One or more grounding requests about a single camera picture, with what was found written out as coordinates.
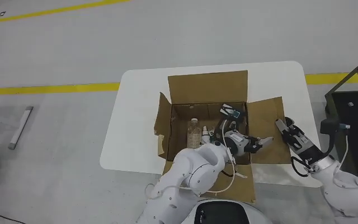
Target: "plastic bottle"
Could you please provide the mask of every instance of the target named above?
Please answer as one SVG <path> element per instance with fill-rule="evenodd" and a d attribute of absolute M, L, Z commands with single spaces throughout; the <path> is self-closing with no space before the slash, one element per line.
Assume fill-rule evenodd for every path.
<path fill-rule="evenodd" d="M 201 142 L 201 128 L 197 118 L 192 118 L 188 127 L 187 148 L 199 148 Z"/>
<path fill-rule="evenodd" d="M 210 135 L 209 135 L 209 132 L 208 132 L 206 126 L 204 126 L 204 127 L 202 128 L 202 137 L 201 137 L 201 140 L 202 140 L 205 144 L 210 143 Z"/>

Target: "black cable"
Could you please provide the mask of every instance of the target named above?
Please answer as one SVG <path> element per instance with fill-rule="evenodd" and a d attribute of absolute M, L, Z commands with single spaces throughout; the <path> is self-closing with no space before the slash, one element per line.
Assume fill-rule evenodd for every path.
<path fill-rule="evenodd" d="M 6 220 L 13 221 L 13 222 L 18 222 L 18 223 L 21 223 L 21 224 L 26 224 L 26 223 L 24 223 L 24 222 L 20 222 L 20 221 L 18 221 L 18 220 L 13 220 L 13 219 L 7 218 L 7 217 L 5 217 L 5 216 L 1 216 L 1 215 L 0 215 L 0 217 L 4 218 L 4 219 L 6 219 Z"/>
<path fill-rule="evenodd" d="M 224 170 L 222 170 L 222 173 L 225 174 L 225 176 L 228 176 L 230 178 L 232 178 L 234 175 L 233 174 L 228 174 L 227 172 L 225 172 Z"/>
<path fill-rule="evenodd" d="M 302 160 L 299 160 L 298 158 L 294 157 L 294 156 L 291 156 L 291 165 L 292 165 L 292 168 L 295 170 L 295 172 L 303 177 L 303 178 L 306 178 L 308 176 L 308 173 L 307 174 L 301 174 L 297 169 L 296 169 L 296 166 L 294 164 L 294 161 L 297 161 L 298 163 L 300 163 L 301 165 L 304 165 L 307 169 L 311 169 L 310 166 L 308 166 L 307 164 L 305 164 Z"/>
<path fill-rule="evenodd" d="M 222 170 L 222 173 L 225 175 L 225 176 L 228 176 L 228 177 L 230 177 L 230 178 L 232 178 L 235 174 L 236 174 L 236 166 L 234 166 L 235 167 L 235 172 L 233 173 L 233 174 L 228 174 L 227 172 L 225 172 L 224 170 Z"/>

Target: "table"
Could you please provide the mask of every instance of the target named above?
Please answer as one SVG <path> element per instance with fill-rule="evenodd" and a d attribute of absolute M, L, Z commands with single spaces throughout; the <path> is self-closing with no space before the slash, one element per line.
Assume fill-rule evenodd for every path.
<path fill-rule="evenodd" d="M 248 70 L 248 102 L 282 96 L 285 115 L 320 147 L 302 66 L 297 62 L 227 64 L 127 71 L 112 112 L 102 149 L 104 169 L 161 174 L 165 160 L 157 156 L 154 122 L 159 92 L 169 98 L 168 76 Z M 319 187 L 311 177 L 301 178 L 291 165 L 253 164 L 257 183 Z"/>

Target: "yellow line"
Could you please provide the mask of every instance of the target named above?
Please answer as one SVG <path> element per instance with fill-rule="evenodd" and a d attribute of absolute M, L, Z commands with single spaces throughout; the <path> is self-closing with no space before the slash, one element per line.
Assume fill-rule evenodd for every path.
<path fill-rule="evenodd" d="M 0 88 L 0 95 L 13 94 L 58 94 L 66 92 L 99 92 L 99 91 L 117 91 L 119 82 L 114 83 L 94 83 L 83 85 L 65 85 L 65 86 L 32 86 L 32 87 L 14 87 Z"/>
<path fill-rule="evenodd" d="M 337 84 L 348 73 L 306 74 L 307 85 Z M 347 83 L 358 83 L 358 75 L 352 76 Z"/>
<path fill-rule="evenodd" d="M 98 7 L 98 6 L 105 6 L 107 4 L 116 4 L 116 3 L 128 2 L 128 1 L 130 1 L 130 0 L 103 0 L 101 2 L 92 2 L 92 3 L 86 3 L 86 4 L 79 4 L 77 6 L 56 8 L 56 9 L 53 9 L 53 10 L 44 10 L 44 11 L 40 11 L 40 12 L 33 12 L 33 13 L 28 13 L 28 14 L 23 14 L 23 15 L 18 15 L 18 16 L 10 16 L 10 17 L 5 17 L 5 18 L 0 18 L 0 22 L 6 22 L 6 21 L 11 21 L 11 20 L 20 20 L 20 19 L 23 19 L 23 18 L 30 18 L 30 17 L 35 17 L 35 16 L 43 16 L 43 15 L 49 15 L 49 14 L 54 14 L 54 13 L 60 13 L 60 12 L 81 10 L 83 8 L 92 8 L 92 7 Z"/>
<path fill-rule="evenodd" d="M 337 84 L 347 74 L 348 73 L 307 74 L 305 77 L 307 85 Z M 348 80 L 348 83 L 358 83 L 358 76 L 354 75 Z M 0 88 L 0 95 L 117 91 L 119 89 L 119 85 L 119 82 L 113 82 L 63 86 L 29 86 Z"/>

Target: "open cardboard box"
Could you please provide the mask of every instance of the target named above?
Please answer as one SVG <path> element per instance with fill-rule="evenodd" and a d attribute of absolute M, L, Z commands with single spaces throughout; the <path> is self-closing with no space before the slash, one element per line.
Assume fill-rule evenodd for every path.
<path fill-rule="evenodd" d="M 248 178 L 236 177 L 233 185 L 219 194 L 205 193 L 203 197 L 255 202 L 251 164 L 289 164 L 290 150 L 282 141 L 275 120 L 284 120 L 282 98 L 247 102 L 248 72 L 220 72 L 169 76 L 171 104 L 160 94 L 159 109 L 154 125 L 158 135 L 158 156 L 166 159 L 163 174 L 171 167 L 176 154 L 186 148 L 187 127 L 191 118 L 198 118 L 200 126 L 215 127 L 222 117 L 223 103 L 245 112 L 239 125 L 242 134 L 270 137 L 274 141 L 256 154 L 245 154 L 236 159 L 237 171 Z M 231 165 L 224 169 L 232 173 Z M 211 190 L 222 190 L 231 178 L 220 173 Z"/>

